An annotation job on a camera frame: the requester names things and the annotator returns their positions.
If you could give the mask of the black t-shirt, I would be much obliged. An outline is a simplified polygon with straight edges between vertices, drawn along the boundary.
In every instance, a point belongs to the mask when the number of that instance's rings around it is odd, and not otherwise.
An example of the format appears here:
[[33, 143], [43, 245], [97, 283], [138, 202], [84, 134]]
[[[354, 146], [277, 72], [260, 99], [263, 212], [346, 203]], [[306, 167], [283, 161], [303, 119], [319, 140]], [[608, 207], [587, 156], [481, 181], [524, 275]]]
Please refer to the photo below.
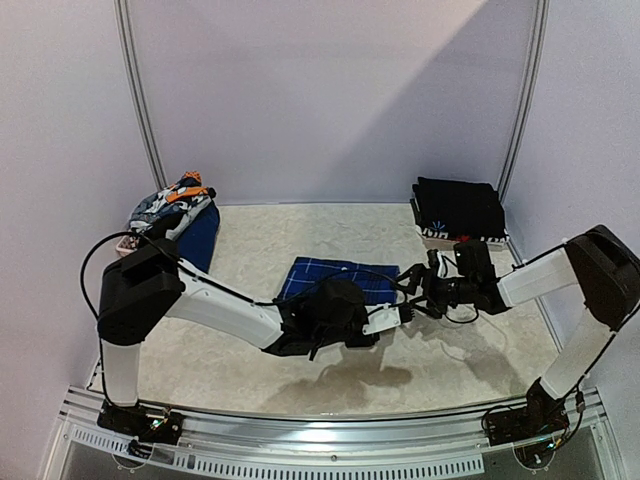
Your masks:
[[498, 192], [488, 183], [419, 177], [410, 200], [424, 238], [504, 244], [508, 235]]

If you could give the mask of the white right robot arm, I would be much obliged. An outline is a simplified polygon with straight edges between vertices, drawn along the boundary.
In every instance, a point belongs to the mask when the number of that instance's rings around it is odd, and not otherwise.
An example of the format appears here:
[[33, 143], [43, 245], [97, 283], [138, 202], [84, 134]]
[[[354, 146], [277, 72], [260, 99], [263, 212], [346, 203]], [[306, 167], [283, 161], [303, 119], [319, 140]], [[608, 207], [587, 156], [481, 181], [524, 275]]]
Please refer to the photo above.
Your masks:
[[566, 287], [581, 290], [584, 310], [573, 336], [536, 380], [536, 399], [517, 415], [517, 427], [537, 436], [556, 417], [560, 404], [579, 386], [621, 328], [639, 309], [639, 258], [607, 227], [597, 225], [498, 276], [489, 247], [469, 240], [454, 247], [456, 275], [441, 273], [445, 260], [431, 249], [427, 261], [397, 279], [411, 307], [433, 318], [448, 309], [470, 305], [489, 315]]

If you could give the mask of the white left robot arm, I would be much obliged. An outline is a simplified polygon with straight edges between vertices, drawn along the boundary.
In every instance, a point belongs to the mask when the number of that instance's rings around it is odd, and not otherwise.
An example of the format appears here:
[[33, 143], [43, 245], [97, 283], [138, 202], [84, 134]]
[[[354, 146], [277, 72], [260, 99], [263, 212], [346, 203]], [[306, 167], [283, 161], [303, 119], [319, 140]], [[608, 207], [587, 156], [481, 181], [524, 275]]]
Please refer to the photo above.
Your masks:
[[139, 405], [142, 343], [165, 317], [220, 331], [276, 357], [315, 358], [327, 346], [368, 348], [372, 313], [359, 287], [333, 273], [285, 300], [259, 301], [178, 257], [169, 240], [146, 240], [103, 271], [97, 322], [102, 386], [111, 419], [128, 434], [148, 426]]

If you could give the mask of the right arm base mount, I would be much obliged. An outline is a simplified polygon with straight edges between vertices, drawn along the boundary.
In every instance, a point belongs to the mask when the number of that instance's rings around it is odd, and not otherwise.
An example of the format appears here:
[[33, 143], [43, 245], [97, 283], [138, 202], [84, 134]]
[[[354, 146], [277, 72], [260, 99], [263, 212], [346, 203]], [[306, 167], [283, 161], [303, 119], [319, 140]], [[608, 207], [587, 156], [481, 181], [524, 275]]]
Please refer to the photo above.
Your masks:
[[583, 413], [572, 425], [563, 401], [531, 401], [526, 406], [514, 408], [498, 405], [487, 410], [481, 418], [481, 428], [491, 446], [517, 443], [524, 440], [547, 438], [559, 432], [555, 440], [549, 440], [548, 450], [559, 448], [573, 438], [581, 426]]

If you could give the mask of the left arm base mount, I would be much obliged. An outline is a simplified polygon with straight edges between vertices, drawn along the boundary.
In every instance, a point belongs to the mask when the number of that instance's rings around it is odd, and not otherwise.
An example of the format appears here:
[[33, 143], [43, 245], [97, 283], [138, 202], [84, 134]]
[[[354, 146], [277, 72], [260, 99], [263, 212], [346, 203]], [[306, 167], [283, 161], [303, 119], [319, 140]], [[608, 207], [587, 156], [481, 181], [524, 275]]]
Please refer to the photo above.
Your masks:
[[151, 408], [136, 404], [121, 407], [103, 403], [97, 425], [119, 434], [136, 437], [141, 443], [177, 445], [186, 417], [170, 408]]

